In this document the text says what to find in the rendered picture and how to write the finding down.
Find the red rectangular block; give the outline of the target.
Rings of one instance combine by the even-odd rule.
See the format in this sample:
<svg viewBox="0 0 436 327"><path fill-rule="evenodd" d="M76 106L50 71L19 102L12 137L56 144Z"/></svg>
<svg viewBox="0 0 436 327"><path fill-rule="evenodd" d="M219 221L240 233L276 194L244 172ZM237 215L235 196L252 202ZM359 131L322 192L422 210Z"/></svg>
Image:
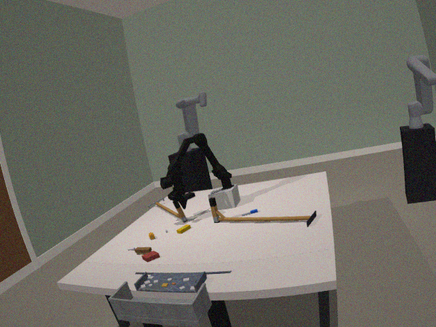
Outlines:
<svg viewBox="0 0 436 327"><path fill-rule="evenodd" d="M160 255L156 251L152 251L152 252L145 253L144 255L142 255L142 259L146 262L150 262L151 260L154 260L154 259L159 258L159 257L160 257Z"/></svg>

